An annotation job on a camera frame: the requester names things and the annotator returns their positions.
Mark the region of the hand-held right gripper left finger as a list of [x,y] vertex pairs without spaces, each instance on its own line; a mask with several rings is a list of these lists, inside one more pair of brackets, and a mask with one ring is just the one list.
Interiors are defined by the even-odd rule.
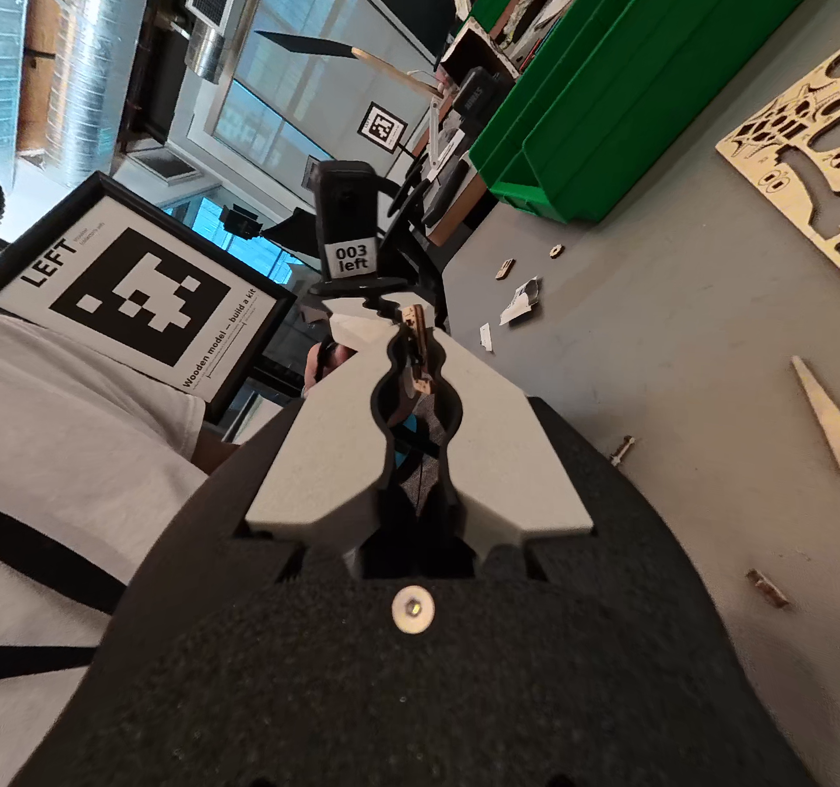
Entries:
[[407,418],[404,330],[325,368],[252,501],[252,531],[349,557],[359,575],[407,573],[407,497],[393,429]]

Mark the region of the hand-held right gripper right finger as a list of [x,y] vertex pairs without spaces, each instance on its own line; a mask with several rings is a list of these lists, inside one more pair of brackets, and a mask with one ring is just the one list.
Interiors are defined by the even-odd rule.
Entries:
[[501,546],[588,535],[593,519],[527,394],[447,332],[440,378],[459,413],[445,454],[461,539],[486,561]]

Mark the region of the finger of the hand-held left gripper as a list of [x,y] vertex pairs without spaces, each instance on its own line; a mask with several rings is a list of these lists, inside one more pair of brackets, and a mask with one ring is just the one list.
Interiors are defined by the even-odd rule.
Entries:
[[397,334],[397,324],[368,309],[369,298],[323,299],[329,313],[332,339],[357,352],[374,345],[386,346]]
[[369,298],[367,301],[367,308],[374,311],[377,317],[386,319],[397,325],[404,322],[403,309],[420,306],[420,308],[423,309],[426,327],[436,327],[436,308],[422,296],[380,295]]

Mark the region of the small wooden connector part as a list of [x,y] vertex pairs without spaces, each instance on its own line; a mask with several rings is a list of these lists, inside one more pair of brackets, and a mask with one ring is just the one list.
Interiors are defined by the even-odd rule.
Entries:
[[423,305],[415,304],[401,308],[401,328],[404,332],[406,355],[405,375],[406,380],[411,380],[412,392],[432,395],[436,391],[436,385],[429,368],[428,334]]

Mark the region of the plywood parts sheet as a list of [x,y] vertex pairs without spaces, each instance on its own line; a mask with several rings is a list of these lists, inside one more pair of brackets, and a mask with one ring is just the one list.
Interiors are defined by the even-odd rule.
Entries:
[[822,137],[838,129],[838,63],[836,51],[716,145],[719,155],[835,267],[839,267],[838,227],[828,236],[816,229],[817,197],[788,156],[801,154],[838,199],[838,145],[818,146]]

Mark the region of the person's left forearm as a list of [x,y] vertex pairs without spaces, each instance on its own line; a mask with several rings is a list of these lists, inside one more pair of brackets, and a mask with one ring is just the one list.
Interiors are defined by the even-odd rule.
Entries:
[[234,456],[239,448],[237,443],[224,440],[213,429],[203,426],[196,438],[190,462],[204,475],[210,476]]

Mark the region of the person's left hand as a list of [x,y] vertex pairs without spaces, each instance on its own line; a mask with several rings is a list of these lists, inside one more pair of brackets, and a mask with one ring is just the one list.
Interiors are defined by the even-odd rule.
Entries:
[[334,372],[341,364],[351,360],[355,354],[355,350],[336,343],[331,337],[314,345],[307,357],[302,397],[306,398],[313,387]]

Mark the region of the small square marker tag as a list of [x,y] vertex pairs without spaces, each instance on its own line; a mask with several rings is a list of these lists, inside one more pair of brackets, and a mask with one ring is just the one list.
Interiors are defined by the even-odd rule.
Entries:
[[404,120],[372,101],[357,133],[387,153],[394,154],[404,149],[402,137],[406,130]]

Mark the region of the crumpled paper scrap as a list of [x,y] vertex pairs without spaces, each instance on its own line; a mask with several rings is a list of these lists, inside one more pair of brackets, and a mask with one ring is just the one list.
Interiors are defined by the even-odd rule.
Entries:
[[534,276],[515,290],[511,302],[500,315],[501,326],[528,314],[539,304],[541,285],[542,277]]

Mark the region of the cardboard box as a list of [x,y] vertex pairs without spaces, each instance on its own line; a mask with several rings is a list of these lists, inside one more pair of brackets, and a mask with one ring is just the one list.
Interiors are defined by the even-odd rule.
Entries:
[[492,76],[500,74],[504,81],[514,82],[519,78],[516,67],[474,16],[467,16],[439,66],[458,87],[476,67],[482,67]]

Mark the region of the black framed marker sign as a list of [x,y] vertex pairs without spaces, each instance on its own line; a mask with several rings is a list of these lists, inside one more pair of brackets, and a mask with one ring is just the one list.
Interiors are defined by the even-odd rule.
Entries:
[[217,424],[295,294],[93,173],[2,250],[2,310],[204,404]]

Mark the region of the person's white shirt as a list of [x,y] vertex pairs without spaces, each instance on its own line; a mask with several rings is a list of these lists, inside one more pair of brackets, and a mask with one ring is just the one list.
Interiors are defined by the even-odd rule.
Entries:
[[204,404],[2,314],[1,414],[2,647],[96,649],[206,480]]

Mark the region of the long wooden stick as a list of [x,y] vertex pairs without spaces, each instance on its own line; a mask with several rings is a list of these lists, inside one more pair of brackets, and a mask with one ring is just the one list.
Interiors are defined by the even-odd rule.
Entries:
[[790,361],[824,433],[828,448],[834,456],[836,466],[839,466],[839,408],[799,355],[793,355]]

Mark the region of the silver spiral duct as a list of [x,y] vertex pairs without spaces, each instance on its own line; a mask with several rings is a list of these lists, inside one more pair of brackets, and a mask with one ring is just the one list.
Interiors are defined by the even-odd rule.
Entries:
[[224,34],[200,22],[194,26],[186,51],[186,66],[199,78],[217,84],[228,77],[247,40],[260,0],[234,0],[233,10]]

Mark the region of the wide metal duct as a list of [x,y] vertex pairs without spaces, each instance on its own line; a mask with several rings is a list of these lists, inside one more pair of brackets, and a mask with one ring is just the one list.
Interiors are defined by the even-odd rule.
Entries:
[[147,0],[1,0],[2,185],[39,154],[72,189],[109,173]]

